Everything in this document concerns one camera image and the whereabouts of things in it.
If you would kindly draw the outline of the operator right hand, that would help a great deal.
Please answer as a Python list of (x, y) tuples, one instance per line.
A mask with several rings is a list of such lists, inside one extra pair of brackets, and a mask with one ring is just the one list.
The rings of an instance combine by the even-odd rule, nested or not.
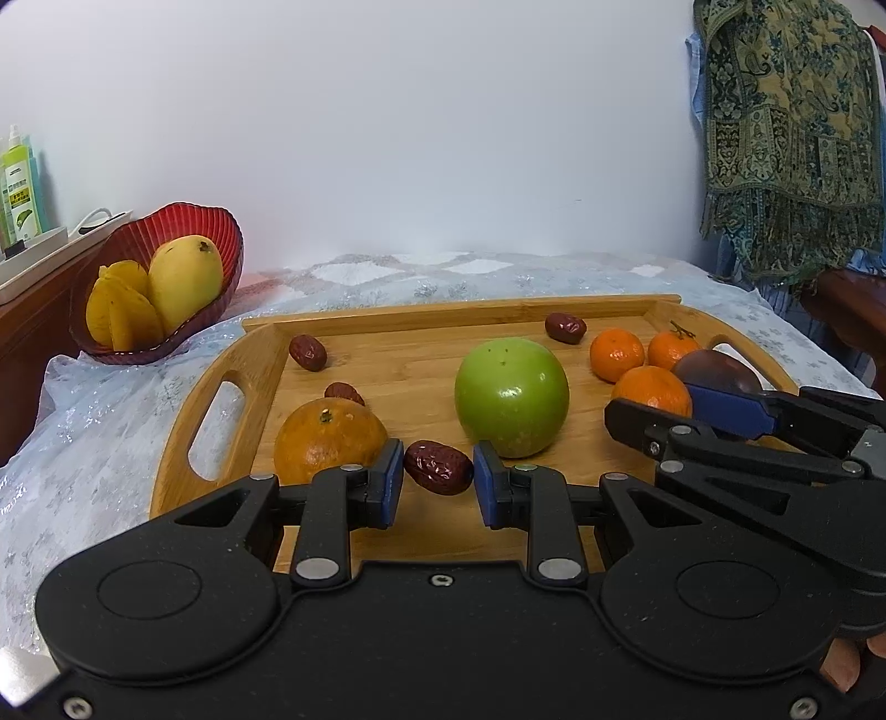
[[(886, 635), (882, 633), (867, 640), (868, 651), (877, 657), (886, 657)], [(841, 693), (847, 693), (861, 675), (861, 655), (858, 646), (848, 639), (837, 637), (829, 646), (820, 673)]]

